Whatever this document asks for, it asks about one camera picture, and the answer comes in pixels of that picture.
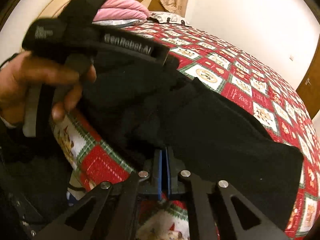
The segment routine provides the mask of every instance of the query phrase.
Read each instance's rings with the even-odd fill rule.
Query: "metal bolt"
[[[101,187],[102,189],[108,189],[108,188],[111,187],[111,183],[108,182],[108,181],[104,181],[104,182],[102,182],[102,183],[100,184],[100,187]]]
[[[183,170],[180,172],[182,177],[189,177],[191,175],[191,172],[188,170]]]
[[[229,186],[229,183],[226,181],[226,180],[220,180],[219,182],[218,182],[218,185],[220,186],[220,187],[228,187]]]
[[[139,175],[140,178],[146,178],[146,177],[149,176],[149,172],[147,172],[147,171],[139,171],[138,175]]]

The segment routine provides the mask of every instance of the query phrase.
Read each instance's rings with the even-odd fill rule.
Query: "patterned quilt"
[[[125,28],[170,48],[179,71],[199,78],[257,118],[274,141],[298,147],[304,155],[300,186],[286,227],[292,239],[303,239],[320,214],[320,152],[312,121],[295,90],[256,58],[204,31],[177,24],[146,22]],[[67,159],[89,191],[108,180],[125,180],[133,168],[74,111],[52,125]],[[183,203],[145,203],[137,238],[188,239],[188,215]]]

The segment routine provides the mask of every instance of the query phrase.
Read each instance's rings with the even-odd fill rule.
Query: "black strap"
[[[106,0],[71,0],[58,16],[68,23],[91,24],[98,9]]]

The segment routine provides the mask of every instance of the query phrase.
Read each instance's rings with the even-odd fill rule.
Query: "black clamp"
[[[285,240],[276,225],[225,180],[212,183],[185,170],[171,148],[157,150],[144,170],[121,183],[105,181],[41,230],[35,240],[133,240],[140,203],[185,201],[191,240]]]

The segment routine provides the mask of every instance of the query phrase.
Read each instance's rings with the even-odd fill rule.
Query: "door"
[[[310,67],[296,91],[311,119],[314,118],[320,109],[320,37]]]

